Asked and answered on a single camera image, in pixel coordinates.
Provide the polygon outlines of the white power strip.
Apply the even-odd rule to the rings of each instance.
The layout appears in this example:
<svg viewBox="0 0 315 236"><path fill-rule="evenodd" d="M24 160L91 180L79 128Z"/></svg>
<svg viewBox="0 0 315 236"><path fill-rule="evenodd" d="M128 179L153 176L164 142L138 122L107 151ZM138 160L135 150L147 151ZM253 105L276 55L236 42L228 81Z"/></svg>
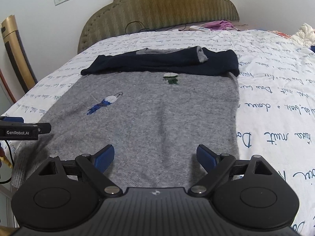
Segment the white power strip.
<svg viewBox="0 0 315 236"><path fill-rule="evenodd" d="M201 26L190 26L189 27L190 31L201 31L201 32L208 32L210 31L209 28L201 27Z"/></svg>

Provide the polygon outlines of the purple garment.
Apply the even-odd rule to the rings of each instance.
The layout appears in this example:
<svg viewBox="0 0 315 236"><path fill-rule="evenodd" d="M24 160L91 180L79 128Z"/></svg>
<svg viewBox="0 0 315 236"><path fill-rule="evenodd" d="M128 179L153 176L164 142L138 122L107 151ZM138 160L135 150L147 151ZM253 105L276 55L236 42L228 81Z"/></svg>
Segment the purple garment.
<svg viewBox="0 0 315 236"><path fill-rule="evenodd" d="M239 30L233 23L225 20L207 22L203 24L202 27L210 30Z"/></svg>

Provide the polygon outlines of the grey navy raglan sweater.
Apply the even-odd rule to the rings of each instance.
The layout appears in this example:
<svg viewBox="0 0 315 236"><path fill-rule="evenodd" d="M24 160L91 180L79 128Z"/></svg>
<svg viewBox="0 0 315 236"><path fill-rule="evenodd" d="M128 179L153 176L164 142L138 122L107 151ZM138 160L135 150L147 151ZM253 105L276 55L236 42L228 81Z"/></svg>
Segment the grey navy raglan sweater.
<svg viewBox="0 0 315 236"><path fill-rule="evenodd" d="M107 176L121 188L189 187L204 175L196 148L239 156L238 58L202 47L99 56L43 115L52 130L16 152L19 188L49 156L115 149Z"/></svg>

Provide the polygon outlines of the white script print quilt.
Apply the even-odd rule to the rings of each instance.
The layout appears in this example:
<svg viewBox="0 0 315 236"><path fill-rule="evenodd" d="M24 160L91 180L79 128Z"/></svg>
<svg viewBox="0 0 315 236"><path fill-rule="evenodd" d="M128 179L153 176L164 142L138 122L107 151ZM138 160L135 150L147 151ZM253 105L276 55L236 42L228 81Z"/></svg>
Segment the white script print quilt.
<svg viewBox="0 0 315 236"><path fill-rule="evenodd" d="M173 30L102 40L40 80L5 114L38 122L99 55L190 46L236 53L240 156L258 153L271 163L298 195L294 229L314 235L314 53L271 32Z"/></svg>

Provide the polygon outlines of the olive tufted headboard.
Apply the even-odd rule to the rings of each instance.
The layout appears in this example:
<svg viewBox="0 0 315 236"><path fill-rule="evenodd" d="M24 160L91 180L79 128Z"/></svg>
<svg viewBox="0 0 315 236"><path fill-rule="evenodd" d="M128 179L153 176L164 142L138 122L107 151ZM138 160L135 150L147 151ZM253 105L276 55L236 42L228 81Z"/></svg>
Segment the olive tufted headboard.
<svg viewBox="0 0 315 236"><path fill-rule="evenodd" d="M113 0L88 19L77 51L81 53L99 41L144 29L239 19L230 0Z"/></svg>

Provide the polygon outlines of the gold black floor appliance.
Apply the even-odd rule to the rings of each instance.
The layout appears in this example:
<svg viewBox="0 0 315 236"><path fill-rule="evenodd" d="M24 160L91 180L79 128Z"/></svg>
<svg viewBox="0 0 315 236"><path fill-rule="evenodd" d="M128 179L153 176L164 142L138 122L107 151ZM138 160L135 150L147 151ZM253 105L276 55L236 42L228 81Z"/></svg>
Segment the gold black floor appliance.
<svg viewBox="0 0 315 236"><path fill-rule="evenodd" d="M27 93L37 84L37 79L23 47L14 15L2 22L1 34L12 68L23 91Z"/></svg>

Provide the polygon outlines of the red floral fabric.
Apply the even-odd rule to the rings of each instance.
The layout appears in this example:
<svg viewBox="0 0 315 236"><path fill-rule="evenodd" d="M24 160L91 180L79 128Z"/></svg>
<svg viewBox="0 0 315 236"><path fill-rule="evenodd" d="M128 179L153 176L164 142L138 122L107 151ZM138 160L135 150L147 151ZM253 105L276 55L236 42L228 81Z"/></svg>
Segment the red floral fabric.
<svg viewBox="0 0 315 236"><path fill-rule="evenodd" d="M274 34L276 34L276 35L278 35L278 36L281 36L281 37L283 37L283 38L285 38L285 39L291 38L290 35L288 35L288 34L286 34L286 33L284 33L284 32L280 32L280 31L277 31L277 30L273 30L273 31L271 31L271 32L274 33Z"/></svg>

